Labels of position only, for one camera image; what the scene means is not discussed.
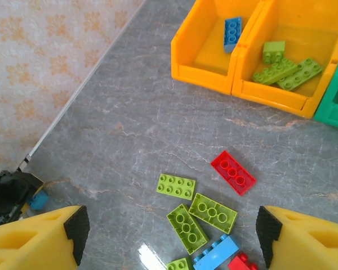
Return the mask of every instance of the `blue lego brick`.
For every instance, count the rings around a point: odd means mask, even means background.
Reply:
[[[29,200],[29,206],[33,210],[41,210],[44,207],[47,199],[49,199],[48,194],[44,190],[40,190],[34,197]]]
[[[211,247],[194,259],[194,269],[214,270],[238,251],[239,247],[233,241],[232,237],[224,234],[218,241],[214,242]]]
[[[224,51],[230,53],[242,34],[242,17],[226,19],[224,24]]]

